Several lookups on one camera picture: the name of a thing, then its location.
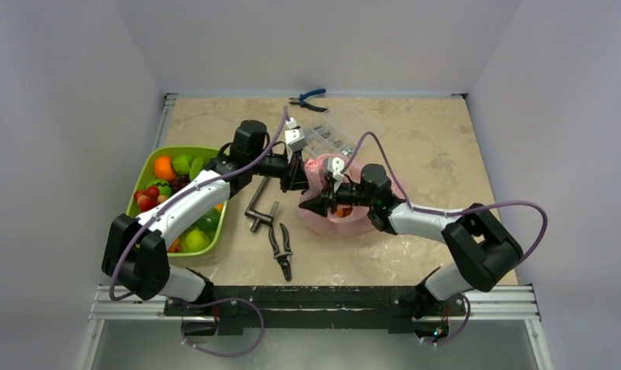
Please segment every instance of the plastic fruit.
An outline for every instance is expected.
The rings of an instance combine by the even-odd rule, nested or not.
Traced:
[[[176,180],[171,182],[171,189],[174,193],[177,193],[179,190],[183,189],[190,183],[190,177],[183,175],[179,176]]]
[[[142,195],[137,198],[137,207],[140,208],[142,212],[147,212],[155,206],[156,202],[153,199],[147,197],[146,195]]]
[[[179,175],[188,175],[190,173],[190,164],[192,162],[192,156],[189,154],[181,154],[175,156],[171,161],[171,166],[174,168],[174,172]]]
[[[158,187],[158,191],[160,191],[160,195],[171,196],[171,185],[169,181],[162,179],[153,179],[147,183],[147,187]]]
[[[214,232],[217,230],[217,226],[219,226],[220,218],[221,213],[216,208],[211,208],[208,212],[201,216],[201,218],[198,219],[194,225],[203,232]]]
[[[157,178],[173,181],[176,179],[176,173],[171,168],[171,158],[169,156],[160,156],[154,162],[154,174]]]
[[[160,205],[162,203],[164,203],[165,200],[169,199],[169,197],[167,195],[159,195],[158,198],[156,198],[156,205]]]
[[[199,176],[199,173],[201,173],[201,170],[204,169],[205,164],[206,164],[206,159],[203,158],[202,156],[198,156],[194,158],[194,160],[192,161],[192,164],[190,165],[190,178],[192,180],[196,179],[197,176]]]
[[[167,249],[167,253],[177,253],[181,251],[181,238],[177,237],[176,240],[174,240],[174,242],[169,246],[169,249]]]
[[[200,252],[210,245],[210,239],[203,231],[192,229],[185,235],[181,243],[184,253]]]
[[[144,191],[144,195],[155,200],[160,195],[160,190],[158,189],[158,187],[151,185]]]
[[[135,194],[133,194],[133,200],[135,200],[137,202],[137,198],[141,197],[144,195],[144,190],[138,190],[135,192]]]

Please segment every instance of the marble countertop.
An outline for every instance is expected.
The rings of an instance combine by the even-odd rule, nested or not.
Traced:
[[[386,129],[380,141],[414,203],[429,207],[468,207],[493,202],[478,142],[462,99],[314,99],[318,106],[348,101]],[[166,145],[220,147],[232,140],[244,119],[257,119],[274,132],[287,99],[179,98],[167,132]],[[290,106],[300,125],[319,113]],[[382,163],[375,144],[358,159]],[[228,202],[224,227],[215,249],[200,257],[171,258],[192,267],[215,284],[235,285],[415,285],[435,267],[452,262],[448,249],[415,236],[378,231],[349,238],[321,237],[296,215],[299,192],[281,193],[272,179],[258,203],[267,213],[280,202],[277,220],[290,232],[292,281],[285,282],[272,258],[267,227],[251,233],[244,212],[260,177]],[[276,228],[280,240],[280,229]],[[517,284],[514,271],[501,284]]]

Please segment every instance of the grape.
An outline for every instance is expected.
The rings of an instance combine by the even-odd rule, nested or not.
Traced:
[[[174,181],[171,182],[171,189],[174,193],[177,193],[179,190],[183,189],[190,183],[190,177],[187,175],[179,176]]]

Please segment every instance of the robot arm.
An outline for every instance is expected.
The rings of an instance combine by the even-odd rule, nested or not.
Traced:
[[[186,192],[184,197],[178,200],[172,197],[136,218],[123,214],[115,219],[102,270],[111,276],[129,240],[158,210],[175,201],[148,225],[147,232],[139,240],[139,248],[133,247],[120,267],[118,281],[144,300],[161,294],[190,302],[208,301],[204,293],[211,291],[207,287],[212,283],[196,271],[170,266],[167,246],[215,204],[230,199],[246,187],[253,175],[280,179],[283,192],[308,189],[301,154],[305,140],[302,130],[292,126],[288,126],[290,130],[285,134],[285,154],[269,153],[249,171],[200,187],[202,181],[245,167],[262,153],[267,137],[265,124],[253,120],[242,122],[229,154],[220,153],[211,160],[198,177],[181,190],[181,193]],[[367,206],[370,209],[368,218],[377,230],[417,235],[449,247],[454,264],[434,271],[417,285],[418,297],[424,301],[420,306],[444,301],[471,288],[490,291],[522,256],[517,242],[489,211],[463,216],[453,215],[460,210],[432,209],[440,211],[437,215],[417,212],[392,193],[390,178],[381,165],[368,164],[363,168],[359,183],[344,183],[340,176],[340,166],[344,166],[344,162],[331,163],[326,168],[328,188],[299,204],[301,208],[326,216],[329,211],[335,212],[339,204]],[[477,241],[474,237],[483,237],[483,240]]]

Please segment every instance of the wire cutters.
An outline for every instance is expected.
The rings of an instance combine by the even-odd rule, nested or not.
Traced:
[[[276,259],[278,264],[281,265],[285,281],[291,281],[292,249],[289,246],[289,232],[288,228],[285,227],[284,224],[281,224],[281,231],[283,232],[283,252],[281,252],[281,248],[278,246],[278,241],[276,241],[276,236],[274,235],[274,224],[272,224],[272,227],[269,228],[269,242],[272,243],[272,248],[274,249],[274,259]]]
[[[326,93],[326,89],[317,89],[317,90],[313,90],[313,91],[309,91],[306,92],[305,94],[301,94],[299,95],[298,98],[290,98],[290,104],[292,105],[297,105],[300,106],[302,108],[308,108],[310,110],[312,110],[313,112],[325,112],[327,110],[329,110],[328,108],[322,108],[321,106],[314,106],[308,102],[306,102],[305,100],[308,99],[310,96],[313,95],[319,95],[319,94],[325,94]]]

